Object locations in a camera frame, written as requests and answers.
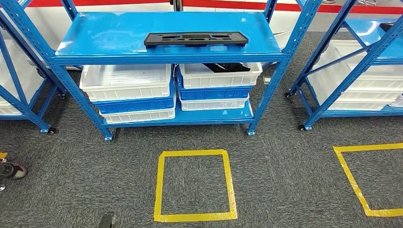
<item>gray carpet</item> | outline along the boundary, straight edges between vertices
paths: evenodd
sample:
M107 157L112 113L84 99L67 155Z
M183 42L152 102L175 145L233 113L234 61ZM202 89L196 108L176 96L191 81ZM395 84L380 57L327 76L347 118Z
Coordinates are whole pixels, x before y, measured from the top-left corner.
M403 227L402 217L364 214L332 150L403 142L403 118L325 119L300 132L297 125L307 117L301 100L283 97L322 35L306 35L253 137L240 125L143 127L117 130L104 142L71 97L54 98L44 117L58 134L40 134L27 121L0 122L1 150L29 170L0 193L1 227L95 228L109 210L123 228ZM263 91L259 80L253 106ZM230 156L238 219L154 222L160 153L221 148ZM345 159L371 208L403 208L402 150ZM219 156L167 158L162 214L228 211L223 174Z

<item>yellow floor tape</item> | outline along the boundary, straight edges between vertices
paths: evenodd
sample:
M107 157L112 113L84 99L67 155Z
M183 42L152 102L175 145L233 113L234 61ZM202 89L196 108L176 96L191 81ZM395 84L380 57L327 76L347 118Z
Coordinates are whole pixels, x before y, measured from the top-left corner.
M403 208L398 209L382 209L382 210L372 210L369 208L368 203L366 202L363 193L357 185L350 169L347 166L346 161L342 155L343 152L360 152L360 151L374 151L374 150L390 150L390 149L403 149L403 143L394 143L394 144L379 144L379 145L363 145L363 146L333 146L333 150L336 153L337 158L340 161L341 166L343 167L344 173L348 178L348 181L353 187L353 190L360 200L361 205L363 206L364 212L367 216L375 216L375 217L393 217L393 216L403 216Z
M204 214L174 214L161 215L161 203L163 196L163 171L165 157L180 156L208 156L221 155L224 163L225 181L227 183L228 199L230 211L223 213L204 213ZM230 160L225 150L204 150L204 151L164 151L158 159L157 187L155 191L154 221L158 222L194 222L194 221L216 221L237 219L237 206L235 203L234 187L232 185L232 176L230 169Z

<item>shoe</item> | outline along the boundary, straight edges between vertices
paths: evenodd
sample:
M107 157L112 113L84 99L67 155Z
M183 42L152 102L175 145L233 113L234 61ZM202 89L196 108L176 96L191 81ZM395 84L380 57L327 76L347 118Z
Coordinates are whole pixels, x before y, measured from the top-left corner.
M0 178L4 177L8 180L18 180L24 178L28 173L24 166L16 163L5 162L0 164L0 166L4 166L4 169L3 167L0 169L3 170L3 172L0 173Z
M334 4L336 2L336 0L323 0L322 3L323 4Z

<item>shelf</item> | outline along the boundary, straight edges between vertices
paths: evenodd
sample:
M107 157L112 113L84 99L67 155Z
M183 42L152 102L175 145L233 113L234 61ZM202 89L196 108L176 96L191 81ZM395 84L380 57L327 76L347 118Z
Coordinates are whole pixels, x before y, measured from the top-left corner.
M239 31L249 43L146 48L150 32ZM281 53L261 12L81 12L56 51L61 65L276 62Z
M249 100L244 108L182 111L180 101L176 102L175 118L168 120L144 121L134 123L107 124L106 127L144 127L144 126L175 126L175 125L210 125L210 124L249 124L253 122L253 112Z
M344 26L363 46L368 46L381 39L385 31L379 24L396 22L396 18L382 19L345 19ZM403 37L397 38L377 59L376 64L403 64Z
M381 111L326 110L321 117L360 117L403 115L403 107L385 106Z

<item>stacked bins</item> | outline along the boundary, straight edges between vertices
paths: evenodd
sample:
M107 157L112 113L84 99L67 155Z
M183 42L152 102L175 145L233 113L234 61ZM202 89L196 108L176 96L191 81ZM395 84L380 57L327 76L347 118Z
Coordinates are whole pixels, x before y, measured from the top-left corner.
M355 40L331 40L313 69L346 56L361 45ZM326 67L308 76L321 105L352 69L364 58L366 52ZM393 103L403 93L403 66L371 66L363 72L329 107L330 110L379 111Z
M170 64L84 66L80 88L108 124L175 118Z
M214 73L203 64L179 64L179 99L183 111L243 108L262 73L261 63L243 63L249 72Z
M44 78L38 75L36 69L32 67L25 53L12 40L5 40L7 50L10 54L13 66L17 72L19 82L24 92L25 98L30 104L33 96L42 85ZM15 98L19 99L14 82L11 78L7 64L1 55L0 59L0 85L10 92ZM10 103L0 97L0 115L21 115L22 113L14 108Z

